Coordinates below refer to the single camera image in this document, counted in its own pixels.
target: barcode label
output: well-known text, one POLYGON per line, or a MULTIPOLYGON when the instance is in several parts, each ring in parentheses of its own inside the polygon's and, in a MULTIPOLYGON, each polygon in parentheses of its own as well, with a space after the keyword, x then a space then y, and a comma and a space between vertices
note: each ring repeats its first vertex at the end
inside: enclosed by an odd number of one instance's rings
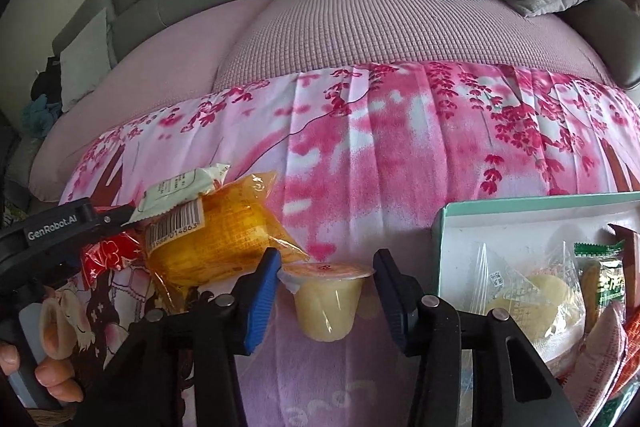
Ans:
POLYGON ((146 229, 146 250, 153 252, 156 248, 178 239, 187 233, 204 227, 204 209, 202 198, 174 208, 162 216, 157 223, 146 229))
POLYGON ((494 286, 499 290, 504 286, 504 279, 502 278, 502 274, 500 272, 493 272, 489 274, 489 279, 494 283, 494 286))

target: plastic cup lid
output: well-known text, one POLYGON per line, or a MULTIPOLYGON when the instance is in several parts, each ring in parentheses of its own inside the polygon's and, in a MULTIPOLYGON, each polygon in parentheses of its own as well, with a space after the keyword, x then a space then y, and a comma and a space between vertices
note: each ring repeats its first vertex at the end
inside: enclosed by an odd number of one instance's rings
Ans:
POLYGON ((282 270, 301 279, 360 279, 373 275, 372 267, 347 263, 293 263, 282 270))

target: pink floral blanket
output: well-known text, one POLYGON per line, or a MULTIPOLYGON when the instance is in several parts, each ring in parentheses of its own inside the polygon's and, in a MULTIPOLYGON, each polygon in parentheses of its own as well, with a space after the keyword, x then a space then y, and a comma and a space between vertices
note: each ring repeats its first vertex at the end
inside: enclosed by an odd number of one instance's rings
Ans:
MULTIPOLYGON (((369 264, 390 248, 402 271, 424 281, 430 226, 446 203, 640 189, 640 112, 616 88, 512 66, 396 62, 289 74, 104 133, 63 201, 138 202, 149 185, 214 162, 232 165, 227 180, 276 170, 268 204, 314 259, 369 264)), ((90 380, 156 298, 137 265, 105 274, 93 292, 77 284, 95 342, 74 363, 90 380)), ((329 344, 300 333, 281 289, 264 342, 239 360, 248 422, 260 427, 403 425, 416 370, 392 343, 372 284, 353 331, 329 344)), ((187 426, 190 371, 185 360, 187 426)))

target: cardboard box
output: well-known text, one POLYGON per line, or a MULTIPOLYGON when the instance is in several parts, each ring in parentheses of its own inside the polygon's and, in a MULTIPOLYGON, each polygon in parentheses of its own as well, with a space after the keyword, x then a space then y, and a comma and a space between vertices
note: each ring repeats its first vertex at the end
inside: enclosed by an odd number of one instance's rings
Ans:
POLYGON ((640 231, 640 192, 545 196, 450 203, 436 215, 427 293, 465 311, 476 283, 478 248, 504 257, 526 275, 536 256, 574 243, 612 244, 607 226, 640 231))

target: screw head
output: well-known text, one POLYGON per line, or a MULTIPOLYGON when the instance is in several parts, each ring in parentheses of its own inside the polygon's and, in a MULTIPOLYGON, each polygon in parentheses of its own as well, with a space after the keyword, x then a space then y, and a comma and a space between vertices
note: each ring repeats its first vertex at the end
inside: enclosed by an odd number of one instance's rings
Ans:
POLYGON ((145 318, 149 322, 158 322, 160 319, 164 317, 164 312, 162 310, 149 310, 146 312, 145 318))
POLYGON ((420 299, 420 302, 427 306, 427 308, 437 308, 440 304, 440 299, 438 299, 435 295, 425 295, 420 299))
POLYGON ((504 308, 494 308, 491 310, 491 314, 494 316, 494 319, 498 319, 499 321, 505 321, 510 317, 509 312, 504 308))
POLYGON ((231 304, 233 304, 234 302, 236 302, 236 299, 234 298, 233 295, 229 294, 229 293, 223 293, 220 294, 216 297, 215 300, 217 306, 220 306, 221 308, 227 308, 229 306, 231 306, 231 304))

